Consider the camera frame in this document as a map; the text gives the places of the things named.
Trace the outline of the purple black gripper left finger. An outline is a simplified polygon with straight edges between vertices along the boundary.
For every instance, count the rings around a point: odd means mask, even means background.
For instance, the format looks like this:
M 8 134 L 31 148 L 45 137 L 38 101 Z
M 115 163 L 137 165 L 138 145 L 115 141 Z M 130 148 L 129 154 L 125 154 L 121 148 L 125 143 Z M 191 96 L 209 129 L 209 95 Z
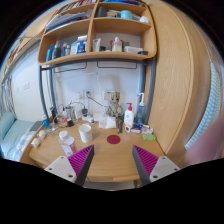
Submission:
M 94 157 L 94 146 L 90 145 L 68 157 L 68 160 L 76 173 L 75 184 L 83 186 Z

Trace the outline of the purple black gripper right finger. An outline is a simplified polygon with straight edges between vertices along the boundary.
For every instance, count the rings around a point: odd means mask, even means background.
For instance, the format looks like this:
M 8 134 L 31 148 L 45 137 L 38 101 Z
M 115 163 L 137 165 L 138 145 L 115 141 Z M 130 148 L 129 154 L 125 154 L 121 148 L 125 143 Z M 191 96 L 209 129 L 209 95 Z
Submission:
M 150 174 L 153 171 L 158 157 L 151 152 L 134 145 L 132 155 L 138 170 L 138 174 L 143 186 L 150 183 Z

